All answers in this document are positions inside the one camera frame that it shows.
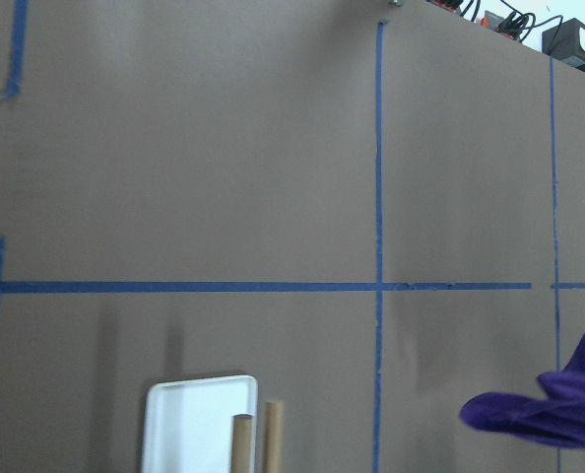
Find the upper left blue tape piece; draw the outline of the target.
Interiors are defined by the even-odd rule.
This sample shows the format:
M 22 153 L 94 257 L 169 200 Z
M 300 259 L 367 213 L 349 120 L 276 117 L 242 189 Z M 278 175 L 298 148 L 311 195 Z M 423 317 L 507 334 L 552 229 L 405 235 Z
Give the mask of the upper left blue tape piece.
M 25 39 L 28 24 L 28 0 L 15 0 L 11 26 L 9 70 L 0 101 L 7 102 L 21 91 L 25 58 Z

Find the white rectangular plastic tray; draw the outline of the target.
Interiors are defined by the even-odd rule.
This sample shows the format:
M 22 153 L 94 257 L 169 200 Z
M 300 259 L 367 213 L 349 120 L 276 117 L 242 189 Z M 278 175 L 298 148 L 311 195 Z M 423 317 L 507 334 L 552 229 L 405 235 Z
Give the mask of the white rectangular plastic tray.
M 146 396 L 143 472 L 228 472 L 233 418 L 257 414 L 248 374 L 162 382 Z

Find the blue tape strip right crossing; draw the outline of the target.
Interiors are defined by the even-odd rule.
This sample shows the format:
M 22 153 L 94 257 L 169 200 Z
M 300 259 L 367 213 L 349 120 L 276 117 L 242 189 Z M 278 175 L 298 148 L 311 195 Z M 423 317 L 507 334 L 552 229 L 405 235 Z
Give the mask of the blue tape strip right crossing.
M 384 37 L 389 21 L 380 20 L 376 26 L 374 67 L 374 136 L 375 136 L 375 345 L 373 384 L 373 425 L 371 471 L 381 470 L 382 387 L 384 349 L 384 222 L 383 222 L 383 57 Z

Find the purple towel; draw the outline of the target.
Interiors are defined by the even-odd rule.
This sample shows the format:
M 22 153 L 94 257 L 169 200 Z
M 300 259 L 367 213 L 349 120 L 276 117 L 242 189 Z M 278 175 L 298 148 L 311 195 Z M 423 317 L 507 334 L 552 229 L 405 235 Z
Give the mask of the purple towel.
M 543 372 L 544 399 L 487 392 L 469 400 L 459 418 L 469 427 L 561 448 L 585 449 L 585 333 L 565 368 Z

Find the left wooden rack post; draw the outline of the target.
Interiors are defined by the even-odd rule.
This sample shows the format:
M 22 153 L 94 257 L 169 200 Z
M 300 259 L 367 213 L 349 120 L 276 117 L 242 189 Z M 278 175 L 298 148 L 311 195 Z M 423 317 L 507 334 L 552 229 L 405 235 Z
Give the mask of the left wooden rack post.
M 230 473 L 250 473 L 252 464 L 253 417 L 239 414 L 233 417 Z

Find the short right blue tape piece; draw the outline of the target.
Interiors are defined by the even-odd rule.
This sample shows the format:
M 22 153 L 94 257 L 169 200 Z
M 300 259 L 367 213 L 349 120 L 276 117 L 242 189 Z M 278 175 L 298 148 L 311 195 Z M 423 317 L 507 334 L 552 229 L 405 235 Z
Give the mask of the short right blue tape piece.
M 585 282 L 558 282 L 551 284 L 554 290 L 585 290 Z

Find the wooden rack post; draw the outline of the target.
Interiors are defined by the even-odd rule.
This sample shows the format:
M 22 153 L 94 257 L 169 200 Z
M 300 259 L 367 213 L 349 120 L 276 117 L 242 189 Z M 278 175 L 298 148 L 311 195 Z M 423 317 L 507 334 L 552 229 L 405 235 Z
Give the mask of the wooden rack post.
M 252 464 L 253 417 L 239 414 L 233 417 L 230 473 L 250 473 Z
M 264 473 L 282 471 L 284 407 L 282 400 L 266 403 L 262 467 Z

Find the long horizontal blue tape strip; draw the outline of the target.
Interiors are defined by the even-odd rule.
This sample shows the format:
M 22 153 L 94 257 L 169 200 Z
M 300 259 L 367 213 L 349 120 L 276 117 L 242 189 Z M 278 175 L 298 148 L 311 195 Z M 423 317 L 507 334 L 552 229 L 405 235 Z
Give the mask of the long horizontal blue tape strip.
M 4 281 L 0 294 L 328 293 L 530 290 L 529 282 L 54 282 Z

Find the black power supply box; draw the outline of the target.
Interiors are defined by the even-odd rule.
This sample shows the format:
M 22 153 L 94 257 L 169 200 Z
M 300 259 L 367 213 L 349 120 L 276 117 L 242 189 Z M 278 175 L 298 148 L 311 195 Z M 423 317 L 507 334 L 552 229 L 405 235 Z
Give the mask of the black power supply box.
M 585 72 L 585 24 L 571 19 L 542 32 L 542 52 Z

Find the right wooden rack post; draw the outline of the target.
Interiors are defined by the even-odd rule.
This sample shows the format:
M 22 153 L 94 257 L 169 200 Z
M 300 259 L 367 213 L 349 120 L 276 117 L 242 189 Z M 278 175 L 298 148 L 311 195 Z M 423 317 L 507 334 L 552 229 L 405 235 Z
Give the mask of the right wooden rack post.
M 262 467 L 264 473 L 282 471 L 284 407 L 282 400 L 266 403 Z

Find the far right blue tape strip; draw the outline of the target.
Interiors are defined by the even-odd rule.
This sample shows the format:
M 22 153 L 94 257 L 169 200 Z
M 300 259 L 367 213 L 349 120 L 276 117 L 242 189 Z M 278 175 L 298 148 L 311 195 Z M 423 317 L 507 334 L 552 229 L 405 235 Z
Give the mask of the far right blue tape strip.
M 561 370 L 561 317 L 560 317 L 560 268 L 559 268 L 559 236 L 558 236 L 558 148 L 555 103 L 555 71 L 554 60 L 549 57 L 549 125 L 551 146 L 551 179 L 552 179 L 552 284 L 553 293 L 553 330 L 554 330 L 554 366 Z

